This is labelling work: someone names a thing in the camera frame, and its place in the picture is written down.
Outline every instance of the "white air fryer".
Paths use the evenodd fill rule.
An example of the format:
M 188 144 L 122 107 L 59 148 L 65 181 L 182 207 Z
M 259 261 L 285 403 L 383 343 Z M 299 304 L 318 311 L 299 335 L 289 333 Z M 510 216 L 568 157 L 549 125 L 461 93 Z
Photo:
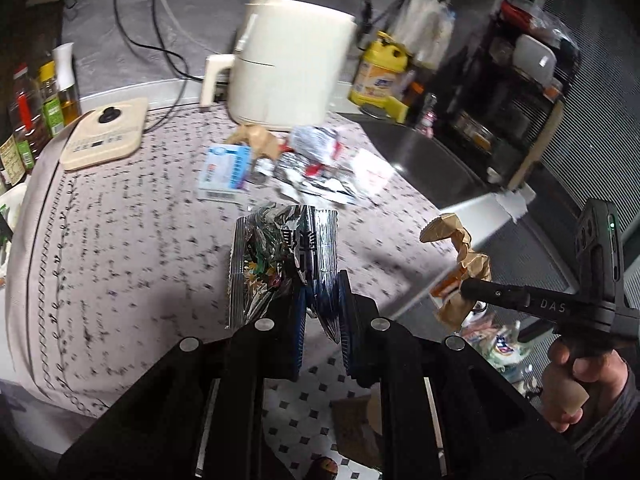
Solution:
M 295 0 L 250 0 L 233 54 L 207 57 L 200 106 L 231 68 L 229 115 L 289 131 L 321 124 L 356 29 L 353 16 Z

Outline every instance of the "bottle with red cap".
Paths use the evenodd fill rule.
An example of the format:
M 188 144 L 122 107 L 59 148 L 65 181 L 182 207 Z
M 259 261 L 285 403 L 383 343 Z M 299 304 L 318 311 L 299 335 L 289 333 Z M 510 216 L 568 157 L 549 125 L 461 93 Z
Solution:
M 15 143 L 24 167 L 30 171 L 50 140 L 42 116 L 42 101 L 36 82 L 22 63 L 14 73 L 14 101 L 9 106 Z

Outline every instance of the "white cable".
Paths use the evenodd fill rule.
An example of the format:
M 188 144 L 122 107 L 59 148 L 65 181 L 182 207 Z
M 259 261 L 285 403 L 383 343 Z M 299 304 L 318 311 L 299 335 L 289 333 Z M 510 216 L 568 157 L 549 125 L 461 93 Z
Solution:
M 214 54 L 220 54 L 219 52 L 209 48 L 204 43 L 201 43 L 198 40 L 196 40 L 195 38 L 193 38 L 191 36 L 191 34 L 189 34 L 186 30 L 184 30 L 180 26 L 180 23 L 178 23 L 178 20 L 176 19 L 174 14 L 171 12 L 171 9 L 169 8 L 169 4 L 166 2 L 166 0 L 160 0 L 160 2 L 162 3 L 162 6 L 164 7 L 164 10 L 166 10 L 166 13 L 169 15 L 169 18 L 171 18 L 171 21 L 174 22 L 175 27 L 183 34 L 183 36 L 185 38 L 187 38 L 188 40 L 193 41 L 193 43 L 199 45 L 200 47 L 204 48 L 205 50 L 208 50 L 209 52 L 213 52 Z

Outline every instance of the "barcode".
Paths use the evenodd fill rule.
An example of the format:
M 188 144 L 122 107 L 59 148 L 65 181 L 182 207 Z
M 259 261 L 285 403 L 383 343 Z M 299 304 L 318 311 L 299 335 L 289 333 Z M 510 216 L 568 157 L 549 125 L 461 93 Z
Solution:
M 207 191 L 207 198 L 233 198 L 233 193 L 220 193 L 218 191 Z

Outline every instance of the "bottle with yellow cap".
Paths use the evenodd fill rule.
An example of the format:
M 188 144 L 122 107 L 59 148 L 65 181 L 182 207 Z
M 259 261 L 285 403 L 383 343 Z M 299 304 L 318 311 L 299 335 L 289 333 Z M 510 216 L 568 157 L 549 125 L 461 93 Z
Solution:
M 51 137 L 55 137 L 65 127 L 60 99 L 58 98 L 58 82 L 56 81 L 56 63 L 49 61 L 40 67 L 40 92 L 42 93 L 42 111 L 47 120 Z
M 362 55 L 349 99 L 358 106 L 370 103 L 384 108 L 391 87 L 396 77 L 406 70 L 407 62 L 406 52 L 391 36 L 379 32 Z

